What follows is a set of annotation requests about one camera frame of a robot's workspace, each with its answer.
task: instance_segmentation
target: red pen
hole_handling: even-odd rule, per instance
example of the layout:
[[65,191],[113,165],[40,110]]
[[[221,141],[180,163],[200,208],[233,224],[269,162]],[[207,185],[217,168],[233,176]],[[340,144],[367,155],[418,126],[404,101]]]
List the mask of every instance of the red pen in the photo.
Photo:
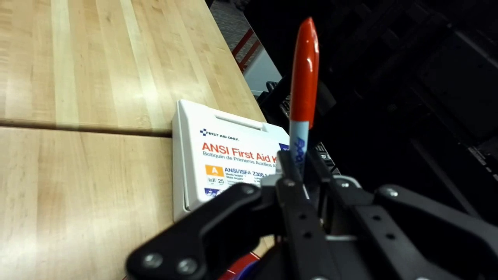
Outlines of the red pen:
[[291,155],[303,174],[303,163],[308,149],[308,132],[314,121],[315,92],[319,70],[319,46],[312,18],[308,17],[298,26],[294,48],[289,135]]

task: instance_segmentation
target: first aid kit box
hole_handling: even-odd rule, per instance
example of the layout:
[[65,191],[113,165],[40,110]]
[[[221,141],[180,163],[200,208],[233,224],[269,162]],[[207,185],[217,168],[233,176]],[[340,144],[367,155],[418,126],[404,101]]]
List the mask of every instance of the first aid kit box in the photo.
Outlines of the first aid kit box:
[[236,182],[259,185],[287,149],[280,127],[180,99],[172,120],[174,221]]

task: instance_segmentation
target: wooden table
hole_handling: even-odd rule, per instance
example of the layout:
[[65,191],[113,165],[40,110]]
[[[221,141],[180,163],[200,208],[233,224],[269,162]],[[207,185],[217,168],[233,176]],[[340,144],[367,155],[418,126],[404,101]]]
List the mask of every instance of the wooden table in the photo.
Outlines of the wooden table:
[[0,278],[122,278],[172,221],[171,140],[0,129]]
[[172,222],[179,98],[263,120],[203,0],[0,1],[0,278],[124,277]]
[[0,1],[0,124],[169,135],[180,98],[263,120],[203,0]]

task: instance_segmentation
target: printed label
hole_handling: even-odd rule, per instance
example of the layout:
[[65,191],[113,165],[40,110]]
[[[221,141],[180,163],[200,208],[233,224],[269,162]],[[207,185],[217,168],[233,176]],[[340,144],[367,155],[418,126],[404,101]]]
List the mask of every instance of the printed label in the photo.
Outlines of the printed label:
[[225,129],[199,127],[199,134],[196,149],[203,166],[199,180],[208,199],[238,182],[259,185],[264,176],[275,174],[277,151],[289,148],[281,143],[284,138],[275,140],[247,129],[230,135]]

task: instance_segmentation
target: pen cap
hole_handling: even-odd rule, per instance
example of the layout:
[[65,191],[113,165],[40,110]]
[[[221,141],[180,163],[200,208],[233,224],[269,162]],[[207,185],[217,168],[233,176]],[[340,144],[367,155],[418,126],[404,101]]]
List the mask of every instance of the pen cap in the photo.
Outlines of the pen cap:
[[292,65],[291,120],[314,123],[317,93],[319,46],[312,18],[300,23]]

